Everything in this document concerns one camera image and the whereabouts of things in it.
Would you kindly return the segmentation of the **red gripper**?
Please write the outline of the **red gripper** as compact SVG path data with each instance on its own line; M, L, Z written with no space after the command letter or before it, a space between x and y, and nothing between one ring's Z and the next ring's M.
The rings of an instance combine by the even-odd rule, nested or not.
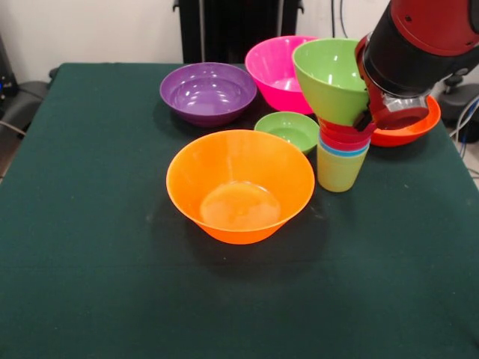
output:
M399 97L382 89L371 77L365 64L370 35L363 37L355 48L359 75L365 83L369 100L367 109L358 115L353 128L358 132L373 132L375 126L384 130L402 129L429 114L427 95Z

